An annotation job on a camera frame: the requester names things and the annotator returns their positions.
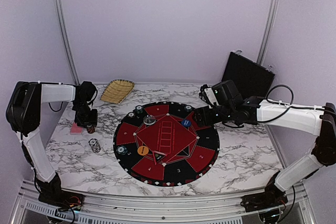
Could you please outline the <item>orange black chip stack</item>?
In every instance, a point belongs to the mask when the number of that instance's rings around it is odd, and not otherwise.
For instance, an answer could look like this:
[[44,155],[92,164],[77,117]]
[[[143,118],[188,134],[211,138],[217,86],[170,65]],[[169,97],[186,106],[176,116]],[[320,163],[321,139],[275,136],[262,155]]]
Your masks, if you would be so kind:
[[89,134],[93,134],[94,132],[95,132],[95,127],[94,126],[91,126],[91,127],[88,127],[87,128],[87,132],[89,133]]

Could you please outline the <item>blue round blind button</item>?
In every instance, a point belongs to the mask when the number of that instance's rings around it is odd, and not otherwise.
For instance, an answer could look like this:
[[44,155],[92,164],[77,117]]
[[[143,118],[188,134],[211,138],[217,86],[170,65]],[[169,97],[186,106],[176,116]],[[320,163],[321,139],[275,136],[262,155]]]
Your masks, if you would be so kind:
[[181,125],[184,126],[184,127],[190,127],[191,126],[191,121],[190,120],[187,120],[187,119],[184,119],[182,122],[181,122]]

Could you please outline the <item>blue green chip pile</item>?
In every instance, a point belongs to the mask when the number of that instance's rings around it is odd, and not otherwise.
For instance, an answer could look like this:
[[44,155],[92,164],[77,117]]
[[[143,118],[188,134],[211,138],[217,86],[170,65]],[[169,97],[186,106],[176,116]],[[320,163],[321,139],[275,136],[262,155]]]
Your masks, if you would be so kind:
[[192,107],[190,105],[186,105],[184,109],[187,112],[191,112],[192,111]]
[[125,146],[121,145],[117,147],[116,151],[118,155],[125,155],[128,152],[128,149]]

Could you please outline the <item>single blue green chip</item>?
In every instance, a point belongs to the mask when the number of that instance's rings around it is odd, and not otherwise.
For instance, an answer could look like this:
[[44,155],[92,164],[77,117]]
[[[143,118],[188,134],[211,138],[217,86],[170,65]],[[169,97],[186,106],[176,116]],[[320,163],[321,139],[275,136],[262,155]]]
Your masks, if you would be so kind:
[[141,113],[143,113],[143,106],[141,106],[141,105],[137,105],[137,106],[135,107],[135,112],[136,112],[136,114],[141,114]]

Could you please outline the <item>clear round dealer button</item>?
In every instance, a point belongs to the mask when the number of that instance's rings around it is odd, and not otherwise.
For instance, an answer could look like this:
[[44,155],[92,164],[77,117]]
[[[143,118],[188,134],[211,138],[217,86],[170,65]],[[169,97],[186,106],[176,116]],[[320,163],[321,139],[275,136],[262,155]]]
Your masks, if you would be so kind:
[[153,125],[156,122],[156,118],[153,115],[147,115],[143,119],[143,123],[147,126]]

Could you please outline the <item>black triangular button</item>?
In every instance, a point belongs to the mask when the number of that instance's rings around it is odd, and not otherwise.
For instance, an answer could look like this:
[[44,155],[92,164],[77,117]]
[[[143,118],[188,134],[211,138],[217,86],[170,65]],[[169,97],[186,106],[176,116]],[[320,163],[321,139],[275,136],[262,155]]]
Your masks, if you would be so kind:
[[157,164],[160,160],[164,159],[166,157],[165,153],[154,151],[153,152],[153,159],[154,163]]

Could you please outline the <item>orange round blind button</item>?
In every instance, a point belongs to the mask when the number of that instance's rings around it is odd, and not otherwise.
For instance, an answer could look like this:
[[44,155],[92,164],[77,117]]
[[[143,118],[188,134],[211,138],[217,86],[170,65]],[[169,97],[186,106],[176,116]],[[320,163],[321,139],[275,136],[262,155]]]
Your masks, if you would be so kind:
[[142,145],[138,148],[137,153],[141,156],[146,156],[149,153],[149,148],[145,145]]

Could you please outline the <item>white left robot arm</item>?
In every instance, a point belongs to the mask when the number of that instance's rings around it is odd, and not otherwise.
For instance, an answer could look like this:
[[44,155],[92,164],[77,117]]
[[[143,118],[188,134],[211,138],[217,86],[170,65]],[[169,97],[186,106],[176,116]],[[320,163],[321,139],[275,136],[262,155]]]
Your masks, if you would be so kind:
[[40,81],[16,84],[6,109],[6,119],[27,151],[39,181],[49,183],[56,176],[40,136],[41,105],[72,102],[74,122],[92,134],[98,121],[98,111],[92,108],[97,94],[96,86],[89,81],[79,86]]

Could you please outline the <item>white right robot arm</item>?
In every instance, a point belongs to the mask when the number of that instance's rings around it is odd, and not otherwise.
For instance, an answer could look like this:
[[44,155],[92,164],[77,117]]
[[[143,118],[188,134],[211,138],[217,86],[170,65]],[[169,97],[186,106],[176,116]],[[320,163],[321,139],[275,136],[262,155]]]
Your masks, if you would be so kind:
[[233,123],[237,127],[263,124],[299,130],[316,137],[310,153],[273,175],[260,195],[263,206],[273,206],[295,183],[323,166],[335,164],[334,104],[305,106],[258,96],[244,99],[231,80],[212,87],[205,84],[199,94],[207,104],[194,110],[193,120],[200,127],[219,122]]

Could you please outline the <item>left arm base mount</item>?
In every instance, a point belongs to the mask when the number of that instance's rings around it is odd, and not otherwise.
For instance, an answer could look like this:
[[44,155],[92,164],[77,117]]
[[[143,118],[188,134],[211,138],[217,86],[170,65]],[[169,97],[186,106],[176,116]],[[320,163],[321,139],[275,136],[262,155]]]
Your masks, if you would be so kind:
[[38,200],[58,206],[61,210],[80,210],[84,196],[78,193],[65,191],[61,187],[61,180],[56,173],[50,182],[43,182],[37,177],[34,179],[34,185],[39,192]]

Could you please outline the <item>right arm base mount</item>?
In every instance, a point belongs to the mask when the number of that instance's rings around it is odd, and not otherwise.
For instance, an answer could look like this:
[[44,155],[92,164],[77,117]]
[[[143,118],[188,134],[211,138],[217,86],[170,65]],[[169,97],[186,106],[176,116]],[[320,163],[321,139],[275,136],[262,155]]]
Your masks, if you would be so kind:
[[280,172],[276,172],[267,183],[262,193],[244,195],[241,198],[240,205],[246,212],[263,210],[271,207],[285,205],[288,198],[284,191],[281,191],[275,185],[275,179]]

